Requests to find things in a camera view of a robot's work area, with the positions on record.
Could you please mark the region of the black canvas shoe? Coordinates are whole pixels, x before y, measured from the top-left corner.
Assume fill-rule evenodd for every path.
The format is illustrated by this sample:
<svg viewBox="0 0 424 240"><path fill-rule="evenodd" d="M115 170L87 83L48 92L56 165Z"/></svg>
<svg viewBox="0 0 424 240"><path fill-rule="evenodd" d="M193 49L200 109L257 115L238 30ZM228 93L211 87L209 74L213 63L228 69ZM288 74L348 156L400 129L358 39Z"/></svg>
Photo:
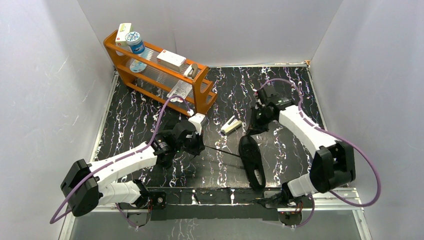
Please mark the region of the black canvas shoe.
<svg viewBox="0 0 424 240"><path fill-rule="evenodd" d="M238 154L211 146L206 147L240 158L249 181L249 186L254 191L262 191L265 188L266 176L262 162L262 154L258 143L252 136L244 135L240 138L238 143Z"/></svg>
<svg viewBox="0 0 424 240"><path fill-rule="evenodd" d="M161 155L160 159L158 159L158 165L164 169L168 169L173 165L173 161L175 158L175 154L166 154Z"/></svg>

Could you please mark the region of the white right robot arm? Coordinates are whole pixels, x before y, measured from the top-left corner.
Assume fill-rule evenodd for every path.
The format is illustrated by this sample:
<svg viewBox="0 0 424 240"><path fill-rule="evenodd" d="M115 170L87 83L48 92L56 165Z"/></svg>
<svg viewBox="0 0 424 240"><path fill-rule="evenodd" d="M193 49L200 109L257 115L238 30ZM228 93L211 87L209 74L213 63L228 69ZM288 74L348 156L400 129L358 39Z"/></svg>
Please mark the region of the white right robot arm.
<svg viewBox="0 0 424 240"><path fill-rule="evenodd" d="M295 207L303 196L327 193L355 180L353 147L337 140L312 123L299 103L277 93L271 85L255 93L249 132L256 135L267 131L269 123L277 121L290 130L312 155L309 173L282 184L280 197L288 207Z"/></svg>

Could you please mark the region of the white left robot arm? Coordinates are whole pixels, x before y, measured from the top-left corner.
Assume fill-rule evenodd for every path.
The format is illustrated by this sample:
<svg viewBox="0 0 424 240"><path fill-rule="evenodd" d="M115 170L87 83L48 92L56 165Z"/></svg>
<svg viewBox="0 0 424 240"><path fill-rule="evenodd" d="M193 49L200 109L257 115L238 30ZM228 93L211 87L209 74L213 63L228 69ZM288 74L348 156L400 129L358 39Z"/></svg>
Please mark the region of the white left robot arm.
<svg viewBox="0 0 424 240"><path fill-rule="evenodd" d="M107 204L126 203L144 208L153 202L157 194L149 192L141 180L117 180L153 166L167 169L180 152L199 155L205 149L202 131L205 121L205 115L197 113L161 130L152 143L144 142L105 160L87 163L80 159L74 162L60 185L72 214L81 217L97 206Z"/></svg>

